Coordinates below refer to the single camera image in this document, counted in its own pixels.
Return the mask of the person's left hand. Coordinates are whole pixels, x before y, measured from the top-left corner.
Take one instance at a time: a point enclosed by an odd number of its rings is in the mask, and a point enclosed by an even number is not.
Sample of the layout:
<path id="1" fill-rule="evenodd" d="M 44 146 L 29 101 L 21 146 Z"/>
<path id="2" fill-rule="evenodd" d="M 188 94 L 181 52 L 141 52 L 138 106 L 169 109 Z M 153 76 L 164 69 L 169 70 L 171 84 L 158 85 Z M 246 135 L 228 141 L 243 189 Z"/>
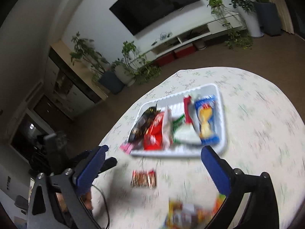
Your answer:
<path id="1" fill-rule="evenodd" d="M 61 208 L 62 212 L 67 212 L 68 208 L 67 208 L 67 205 L 65 203 L 65 200 L 64 200 L 64 197 L 62 196 L 62 194 L 61 193 L 56 193 L 56 196 L 57 196 L 57 200 L 59 202 L 59 205 L 60 205 L 60 208 Z M 84 203 L 87 210 L 89 210 L 89 211 L 93 210 L 91 190 L 89 190 L 87 193 L 82 195 L 81 200 Z"/>

